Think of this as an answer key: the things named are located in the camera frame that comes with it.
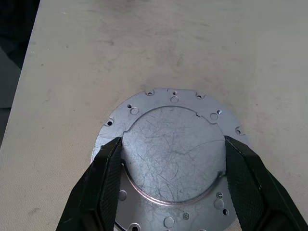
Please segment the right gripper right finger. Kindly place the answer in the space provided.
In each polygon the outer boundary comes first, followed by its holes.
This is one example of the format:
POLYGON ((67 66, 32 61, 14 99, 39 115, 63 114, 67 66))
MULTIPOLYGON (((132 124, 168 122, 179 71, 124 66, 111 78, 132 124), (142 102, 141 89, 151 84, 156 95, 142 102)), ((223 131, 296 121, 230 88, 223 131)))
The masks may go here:
POLYGON ((226 175, 243 231, 306 231, 287 190, 248 145, 225 136, 226 175))

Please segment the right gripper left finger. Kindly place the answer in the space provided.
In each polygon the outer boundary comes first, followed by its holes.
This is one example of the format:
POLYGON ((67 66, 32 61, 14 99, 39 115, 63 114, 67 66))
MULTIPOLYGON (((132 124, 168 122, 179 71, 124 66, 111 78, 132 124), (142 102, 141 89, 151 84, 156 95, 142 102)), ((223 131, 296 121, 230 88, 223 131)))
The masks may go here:
POLYGON ((112 231, 121 179, 121 137, 102 145, 73 187, 58 231, 112 231))

